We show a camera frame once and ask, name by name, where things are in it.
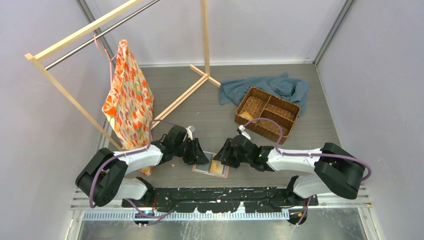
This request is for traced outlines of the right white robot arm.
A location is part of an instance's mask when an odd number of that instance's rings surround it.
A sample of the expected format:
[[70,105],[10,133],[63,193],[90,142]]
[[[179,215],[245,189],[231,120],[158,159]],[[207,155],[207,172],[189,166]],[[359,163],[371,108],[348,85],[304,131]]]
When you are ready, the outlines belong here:
[[365,162],[334,143],[327,142],[321,148],[310,150],[257,146],[241,130],[237,136],[225,141],[214,160],[231,168],[246,163],[259,172],[303,173],[292,177],[286,187],[285,198],[291,205],[299,205],[304,199],[326,193],[354,200],[362,181],[371,175]]

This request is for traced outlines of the orange credit card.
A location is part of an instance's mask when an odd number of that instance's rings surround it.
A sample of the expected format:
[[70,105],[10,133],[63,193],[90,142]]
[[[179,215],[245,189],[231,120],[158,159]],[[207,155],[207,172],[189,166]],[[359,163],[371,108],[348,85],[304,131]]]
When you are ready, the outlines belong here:
[[239,116],[248,121],[251,121],[254,119],[253,116],[249,114],[247,111],[242,112]]

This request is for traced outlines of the yellow credit card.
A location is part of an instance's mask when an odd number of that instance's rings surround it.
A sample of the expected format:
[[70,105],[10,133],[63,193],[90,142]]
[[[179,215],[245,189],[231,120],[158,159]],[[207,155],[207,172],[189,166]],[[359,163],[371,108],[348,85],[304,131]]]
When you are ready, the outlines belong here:
[[220,161],[212,160],[210,168],[209,168],[209,172],[211,174],[224,175],[225,174],[225,165],[223,165]]

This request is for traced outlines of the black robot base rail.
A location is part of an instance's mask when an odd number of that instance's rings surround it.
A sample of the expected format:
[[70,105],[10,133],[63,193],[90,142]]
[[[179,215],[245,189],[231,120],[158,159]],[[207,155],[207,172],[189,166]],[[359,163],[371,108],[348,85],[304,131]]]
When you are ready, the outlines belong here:
[[286,193],[285,188],[265,187],[158,187],[148,190],[135,206],[167,213],[234,213],[244,207],[246,213],[276,213],[282,209],[304,207],[305,199]]

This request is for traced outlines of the woven wicker divided basket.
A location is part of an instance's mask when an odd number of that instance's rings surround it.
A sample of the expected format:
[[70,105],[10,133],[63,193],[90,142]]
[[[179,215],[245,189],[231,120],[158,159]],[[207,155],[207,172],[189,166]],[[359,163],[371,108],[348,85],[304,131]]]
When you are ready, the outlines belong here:
[[247,111],[253,119],[259,118],[247,125],[248,130],[282,145],[293,130],[300,110],[294,103],[252,87],[237,107],[234,122],[246,124],[248,120],[240,114]]

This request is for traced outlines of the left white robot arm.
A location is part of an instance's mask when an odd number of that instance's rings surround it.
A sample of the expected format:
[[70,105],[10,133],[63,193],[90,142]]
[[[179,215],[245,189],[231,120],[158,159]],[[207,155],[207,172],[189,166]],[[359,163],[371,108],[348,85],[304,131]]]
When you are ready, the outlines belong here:
[[75,179],[75,185],[89,198],[91,208],[103,207],[113,200],[130,201],[148,207],[155,198],[155,188],[141,177],[126,176],[144,167],[154,167],[182,158],[187,165],[210,162],[199,139],[193,137],[194,127],[174,125],[161,139],[146,147],[127,151],[98,150]]

